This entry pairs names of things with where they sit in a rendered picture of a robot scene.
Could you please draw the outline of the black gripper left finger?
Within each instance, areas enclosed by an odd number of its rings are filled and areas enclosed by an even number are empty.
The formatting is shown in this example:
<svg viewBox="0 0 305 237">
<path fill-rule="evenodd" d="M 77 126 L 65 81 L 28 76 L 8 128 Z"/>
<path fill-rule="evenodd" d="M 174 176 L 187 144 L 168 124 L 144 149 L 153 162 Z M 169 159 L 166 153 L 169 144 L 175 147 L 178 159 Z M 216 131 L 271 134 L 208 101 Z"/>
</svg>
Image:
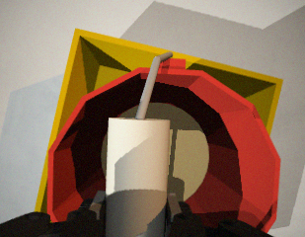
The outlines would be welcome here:
<svg viewBox="0 0 305 237">
<path fill-rule="evenodd" d="M 49 214 L 30 212 L 1 223 L 0 237 L 105 237 L 106 203 L 106 191 L 98 191 L 61 222 L 50 223 Z"/>
</svg>

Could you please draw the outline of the yellow shallow tray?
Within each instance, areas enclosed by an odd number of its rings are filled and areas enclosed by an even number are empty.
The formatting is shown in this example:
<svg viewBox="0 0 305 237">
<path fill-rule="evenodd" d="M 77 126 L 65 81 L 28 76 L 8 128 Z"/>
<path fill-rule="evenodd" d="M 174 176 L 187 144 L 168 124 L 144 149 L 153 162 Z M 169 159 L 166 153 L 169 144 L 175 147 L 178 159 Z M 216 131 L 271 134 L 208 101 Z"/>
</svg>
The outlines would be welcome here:
<svg viewBox="0 0 305 237">
<path fill-rule="evenodd" d="M 42 170 L 35 211 L 47 213 L 48 150 L 80 99 L 170 50 L 75 29 Z M 283 79 L 174 52 L 187 70 L 203 70 L 255 105 L 270 136 Z"/>
</svg>

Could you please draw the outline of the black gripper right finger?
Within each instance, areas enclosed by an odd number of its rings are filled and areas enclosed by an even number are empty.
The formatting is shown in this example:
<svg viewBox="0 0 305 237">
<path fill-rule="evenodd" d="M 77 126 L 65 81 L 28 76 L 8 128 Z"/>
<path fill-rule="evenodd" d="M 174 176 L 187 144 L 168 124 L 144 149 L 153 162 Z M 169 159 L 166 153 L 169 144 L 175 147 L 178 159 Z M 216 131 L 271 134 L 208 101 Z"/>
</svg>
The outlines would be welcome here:
<svg viewBox="0 0 305 237">
<path fill-rule="evenodd" d="M 167 193 L 164 237 L 273 237 L 235 218 L 221 219 L 218 228 L 202 225 L 201 217 L 190 206 Z"/>
</svg>

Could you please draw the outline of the red pail with handle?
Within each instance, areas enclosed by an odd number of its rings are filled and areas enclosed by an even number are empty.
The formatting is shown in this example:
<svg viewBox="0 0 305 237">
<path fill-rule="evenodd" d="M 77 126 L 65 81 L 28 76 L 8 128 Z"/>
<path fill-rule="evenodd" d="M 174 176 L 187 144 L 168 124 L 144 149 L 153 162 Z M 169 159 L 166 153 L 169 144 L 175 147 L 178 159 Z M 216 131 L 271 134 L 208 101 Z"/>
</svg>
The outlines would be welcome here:
<svg viewBox="0 0 305 237">
<path fill-rule="evenodd" d="M 105 237 L 164 237 L 171 193 L 204 226 L 237 218 L 268 233 L 280 158 L 255 105 L 171 57 L 81 98 L 48 150 L 51 222 L 101 190 Z"/>
</svg>

